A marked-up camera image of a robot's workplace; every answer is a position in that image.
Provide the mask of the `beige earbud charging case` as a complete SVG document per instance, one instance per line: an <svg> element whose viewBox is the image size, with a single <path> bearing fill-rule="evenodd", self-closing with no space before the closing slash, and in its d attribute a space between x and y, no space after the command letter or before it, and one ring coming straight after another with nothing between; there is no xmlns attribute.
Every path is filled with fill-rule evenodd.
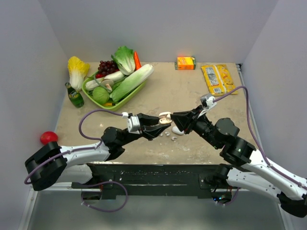
<svg viewBox="0 0 307 230"><path fill-rule="evenodd" d="M170 112L162 112L162 113L159 114L158 118L159 118L159 124L161 124L161 125L172 123Z"/></svg>

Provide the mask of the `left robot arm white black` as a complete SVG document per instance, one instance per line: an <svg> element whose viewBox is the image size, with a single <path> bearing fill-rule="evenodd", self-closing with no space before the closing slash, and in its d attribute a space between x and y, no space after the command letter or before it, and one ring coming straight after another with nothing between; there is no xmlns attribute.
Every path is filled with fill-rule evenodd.
<svg viewBox="0 0 307 230"><path fill-rule="evenodd" d="M24 180L34 190L42 191L54 184L74 182L94 188L99 184L98 174L91 171L88 163L110 161L118 158L125 150L123 146L145 138L149 141L158 137L171 126L170 112L151 116L139 113L116 113L127 120L127 128L107 127L100 138L89 137L82 131L83 121L79 122L79 133L94 144L80 146L60 146L56 141L45 144L25 161L28 172Z"/></svg>

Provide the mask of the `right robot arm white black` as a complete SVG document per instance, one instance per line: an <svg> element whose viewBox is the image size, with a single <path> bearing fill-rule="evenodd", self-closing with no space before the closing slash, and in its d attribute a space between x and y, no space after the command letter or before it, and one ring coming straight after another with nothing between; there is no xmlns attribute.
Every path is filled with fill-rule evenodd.
<svg viewBox="0 0 307 230"><path fill-rule="evenodd" d="M220 156L228 163L228 173L217 173L214 184L241 187L271 196L281 208L296 217L307 215L307 180L269 160L260 149L239 137L240 129L230 118L220 118L213 124L201 107L175 112L171 119L185 134L196 132L201 138L221 150Z"/></svg>

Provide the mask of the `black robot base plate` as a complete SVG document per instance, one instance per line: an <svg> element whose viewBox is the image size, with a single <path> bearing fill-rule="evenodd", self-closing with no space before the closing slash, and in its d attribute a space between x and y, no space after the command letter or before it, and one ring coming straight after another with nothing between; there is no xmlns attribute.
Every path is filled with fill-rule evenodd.
<svg viewBox="0 0 307 230"><path fill-rule="evenodd" d="M74 189L102 192L102 199L116 196L194 196L228 203L236 187L226 183L230 166L206 164L137 165L90 164L92 179L72 183Z"/></svg>

